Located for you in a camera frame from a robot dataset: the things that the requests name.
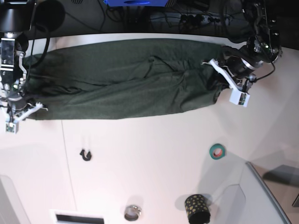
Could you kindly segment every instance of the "black clip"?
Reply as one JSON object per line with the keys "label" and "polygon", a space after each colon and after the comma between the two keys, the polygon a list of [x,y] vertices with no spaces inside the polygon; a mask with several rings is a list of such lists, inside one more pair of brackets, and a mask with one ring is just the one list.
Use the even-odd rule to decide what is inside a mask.
{"label": "black clip", "polygon": [[92,154],[90,153],[90,151],[88,151],[88,153],[85,157],[85,150],[82,149],[82,151],[80,152],[80,155],[82,156],[84,161],[90,161],[92,159]]}

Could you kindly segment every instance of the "white panel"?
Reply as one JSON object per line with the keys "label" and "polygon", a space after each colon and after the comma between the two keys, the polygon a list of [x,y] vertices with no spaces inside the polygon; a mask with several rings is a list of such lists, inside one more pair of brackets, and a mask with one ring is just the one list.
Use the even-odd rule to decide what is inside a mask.
{"label": "white panel", "polygon": [[75,210],[61,121],[26,120],[13,135],[1,117],[0,130],[0,175],[11,179],[6,187],[13,184],[31,224],[53,224],[49,209]]}
{"label": "white panel", "polygon": [[111,42],[121,40],[135,40],[135,39],[182,39],[191,41],[201,41],[228,45],[235,48],[241,48],[246,43],[234,44],[227,38],[199,36],[199,35],[181,35],[181,34],[92,34],[92,35],[77,35],[77,36],[63,36],[57,38],[57,49],[80,46],[85,44]]}
{"label": "white panel", "polygon": [[240,181],[240,186],[246,196],[246,207],[242,224],[284,224],[272,200],[266,194],[260,183],[246,166]]}
{"label": "white panel", "polygon": [[0,184],[3,185],[3,192],[1,193],[7,195],[8,203],[11,205],[11,208],[15,212],[20,224],[31,224],[20,201],[18,192],[14,187],[13,181],[8,176],[0,175]]}
{"label": "white panel", "polygon": [[14,211],[10,200],[6,194],[2,182],[0,181],[0,221],[3,223],[23,224]]}

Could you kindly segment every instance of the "cable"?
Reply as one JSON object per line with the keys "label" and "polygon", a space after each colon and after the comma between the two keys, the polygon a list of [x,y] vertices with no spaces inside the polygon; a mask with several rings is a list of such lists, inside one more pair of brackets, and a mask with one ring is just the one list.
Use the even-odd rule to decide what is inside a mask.
{"label": "cable", "polygon": [[30,53],[30,61],[29,61],[29,68],[28,68],[27,80],[30,79],[30,69],[31,69],[31,64],[32,64],[33,47],[34,47],[35,41],[36,41],[36,27],[35,27],[35,30],[34,30],[32,48],[31,48],[31,53]]}
{"label": "cable", "polygon": [[149,24],[150,24],[151,28],[153,29],[154,33],[156,33],[156,29],[155,29],[153,23],[151,22],[151,20],[149,20]]}
{"label": "cable", "polygon": [[72,19],[76,20],[78,23],[81,23],[83,26],[86,26],[87,28],[91,29],[91,30],[94,30],[94,31],[97,31],[97,32],[100,32],[100,33],[103,33],[102,31],[98,30],[98,29],[95,29],[89,25],[87,25],[86,23],[82,22],[81,20],[77,19],[75,16],[73,16],[72,14],[68,13],[68,12],[65,12],[65,14],[67,14],[69,17],[71,17]]}
{"label": "cable", "polygon": [[175,8],[170,8],[170,9],[173,10],[173,11],[175,11],[175,12],[177,12],[177,13],[180,13],[182,15],[182,13],[179,10],[177,10]]}
{"label": "cable", "polygon": [[224,15],[223,15],[223,11],[224,11],[224,8],[227,4],[229,0],[221,0],[220,1],[220,4],[219,4],[219,16],[220,16],[220,21],[221,21],[221,24],[223,26],[223,29],[224,29],[224,33],[226,35],[226,37],[233,43],[241,43],[241,42],[244,42],[244,41],[247,41],[247,38],[244,40],[242,39],[241,41],[239,40],[239,38],[235,38],[233,37],[229,32],[228,32],[228,28],[226,26],[226,21],[225,21],[225,18],[224,18]]}
{"label": "cable", "polygon": [[108,13],[108,12],[112,12],[113,16],[116,18],[115,14],[114,14],[115,11],[117,11],[117,12],[119,13],[120,17],[121,17],[121,13],[120,13],[120,11],[118,11],[116,8],[111,8],[111,7],[107,6],[105,12],[106,12],[107,17],[108,17],[110,20],[112,20],[113,22],[122,22],[122,21],[123,21],[122,18],[120,18],[119,20],[115,20],[115,19],[113,19],[113,18],[109,15],[109,13]]}
{"label": "cable", "polygon": [[247,84],[248,84],[248,79],[246,79],[245,81],[245,84],[243,85],[243,88],[242,88],[242,92],[247,92]]}
{"label": "cable", "polygon": [[70,14],[70,13],[68,13],[68,12],[65,12],[65,14],[67,14],[69,17],[71,17],[72,19],[74,19],[74,20],[77,21],[78,23],[81,23],[83,26],[85,26],[85,27],[87,27],[87,28],[89,28],[89,29],[91,29],[91,30],[97,31],[97,32],[99,32],[99,33],[104,33],[104,32],[102,31],[102,28],[103,28],[104,23],[105,23],[105,21],[106,21],[106,15],[105,15],[105,11],[104,11],[104,9],[103,9],[103,6],[101,5],[101,3],[100,3],[99,0],[98,0],[98,4],[99,4],[99,6],[100,6],[100,8],[101,8],[101,10],[102,10],[102,12],[103,12],[103,16],[104,16],[103,21],[102,21],[101,26],[100,26],[100,29],[96,29],[96,28],[93,28],[93,27],[87,25],[86,23],[82,22],[81,20],[79,20],[78,18],[76,18],[75,16],[73,16],[72,14]]}
{"label": "cable", "polygon": [[[261,44],[261,42],[259,41],[259,39],[258,39],[257,36],[256,36],[256,40],[258,41],[258,44],[261,46],[261,49],[262,49],[263,53],[265,54],[265,56],[266,56],[266,57],[268,58],[268,60],[270,61],[270,58],[269,58],[268,54],[267,54],[267,53],[265,52],[265,50],[263,49],[262,44]],[[274,63],[271,62],[271,65],[273,66],[273,71],[270,72],[269,74],[263,76],[263,77],[257,78],[257,79],[256,79],[256,82],[259,81],[259,80],[261,80],[261,79],[263,79],[263,78],[266,78],[266,77],[272,75],[272,74],[275,72],[276,67],[275,67]]]}
{"label": "cable", "polygon": [[103,22],[102,22],[101,27],[100,27],[100,32],[102,32],[103,26],[104,26],[105,21],[106,21],[106,15],[105,15],[104,8],[103,8],[103,6],[101,5],[101,3],[100,3],[99,0],[98,0],[98,4],[99,4],[99,6],[100,6],[100,8],[101,8],[101,10],[102,10],[103,16],[104,16],[104,18],[103,18]]}
{"label": "cable", "polygon": [[49,49],[49,44],[50,44],[50,39],[51,39],[51,36],[50,36],[50,31],[48,30],[48,28],[42,24],[39,24],[37,23],[36,26],[38,27],[42,27],[45,32],[46,32],[46,36],[47,36],[47,40],[46,40],[46,45],[45,45],[45,48],[43,50],[43,53],[42,53],[42,56],[38,59],[38,61],[35,63],[35,64],[32,64],[30,67],[31,68],[35,68],[36,66],[38,66],[41,62],[43,62],[43,60],[45,59],[46,55],[47,55],[47,52],[48,52],[48,49]]}
{"label": "cable", "polygon": [[177,4],[177,6],[179,6],[181,9],[183,9],[185,12],[187,12],[187,14],[189,14],[189,12],[190,12],[190,13],[198,13],[198,12],[200,12],[200,13],[203,13],[203,14],[207,15],[207,16],[210,18],[210,21],[209,21],[208,24],[210,25],[211,22],[214,23],[214,34],[217,35],[217,25],[216,25],[216,21],[215,21],[215,19],[213,18],[213,15],[212,15],[211,13],[209,13],[209,12],[207,12],[207,11],[202,11],[202,10],[196,10],[196,11],[195,11],[195,10],[191,10],[191,11],[189,11],[188,9],[182,8],[179,4]]}
{"label": "cable", "polygon": [[[163,17],[157,17],[157,18],[153,18],[153,19],[150,19],[150,20],[157,20],[157,19],[162,19],[162,18],[165,18],[166,19],[166,17],[165,16],[163,16]],[[181,19],[181,18],[178,18],[178,17],[174,17],[174,16],[168,16],[167,18],[175,18],[175,19]]]}
{"label": "cable", "polygon": [[165,17],[165,20],[166,20],[166,23],[167,23],[168,27],[171,28],[171,27],[172,27],[172,24],[171,24],[170,22],[168,22],[168,16],[167,16],[167,14],[164,13],[164,12],[160,12],[160,13],[163,13],[163,15],[164,15],[164,17]]}

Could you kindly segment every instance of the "white table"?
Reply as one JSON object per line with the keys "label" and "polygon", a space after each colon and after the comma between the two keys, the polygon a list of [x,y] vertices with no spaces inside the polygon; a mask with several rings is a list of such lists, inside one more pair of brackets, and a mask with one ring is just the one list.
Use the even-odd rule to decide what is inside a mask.
{"label": "white table", "polygon": [[[142,38],[243,45],[195,35],[102,34],[52,38],[49,50]],[[42,53],[44,42],[36,41],[34,53]],[[27,120],[20,124],[18,135],[0,136],[0,175],[12,179],[32,224],[41,220],[51,224],[49,209],[103,214],[108,224],[125,223],[122,214],[130,203],[144,210],[138,223],[187,223],[183,204],[188,195],[202,193],[219,201],[229,185],[240,183],[245,161],[258,163],[274,152],[284,152],[285,148],[261,145],[266,136],[271,146],[284,140],[278,136],[289,136],[288,126],[272,128],[277,119],[298,133],[298,59],[299,51],[284,49],[277,71],[250,90],[247,108],[230,103],[230,90],[225,90],[215,105],[183,114],[123,120]],[[256,74],[262,76],[271,69],[265,65]],[[296,134],[287,140],[290,145],[299,143]],[[219,161],[209,156],[214,143],[228,150]],[[83,147],[93,154],[90,162],[79,156]],[[264,161],[259,165],[267,166]],[[284,163],[284,158],[277,163]],[[216,214],[211,209],[213,223]]]}

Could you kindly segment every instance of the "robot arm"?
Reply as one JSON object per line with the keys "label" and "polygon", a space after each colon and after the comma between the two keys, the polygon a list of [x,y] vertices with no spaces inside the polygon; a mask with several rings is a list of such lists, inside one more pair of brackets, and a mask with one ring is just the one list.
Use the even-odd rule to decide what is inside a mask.
{"label": "robot arm", "polygon": [[6,132],[17,133],[19,121],[43,107],[24,98],[27,70],[23,58],[28,48],[24,31],[30,30],[35,0],[0,0],[0,107],[6,119]]}
{"label": "robot arm", "polygon": [[[213,66],[225,78],[232,89],[230,101],[246,107],[250,98],[248,90],[253,83],[275,71],[273,63],[281,55],[281,46],[276,18],[267,14],[264,0],[243,0],[242,12],[252,31],[247,45],[240,49],[224,46],[223,58],[203,63]],[[271,63],[273,71],[257,78],[253,72],[263,63]]]}

